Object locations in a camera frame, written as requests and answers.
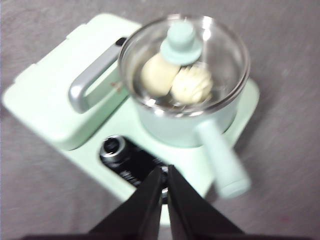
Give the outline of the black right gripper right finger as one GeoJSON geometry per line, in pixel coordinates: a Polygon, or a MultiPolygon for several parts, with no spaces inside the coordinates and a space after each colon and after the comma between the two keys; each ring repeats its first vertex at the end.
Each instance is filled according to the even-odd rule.
{"type": "Polygon", "coordinates": [[[167,205],[173,235],[244,235],[202,198],[175,166],[167,171],[167,205]]]}

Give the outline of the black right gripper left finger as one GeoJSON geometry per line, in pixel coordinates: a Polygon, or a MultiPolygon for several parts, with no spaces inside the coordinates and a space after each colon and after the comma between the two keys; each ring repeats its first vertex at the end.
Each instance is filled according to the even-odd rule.
{"type": "Polygon", "coordinates": [[[105,235],[158,235],[163,172],[156,167],[136,191],[89,232],[105,235]]]}

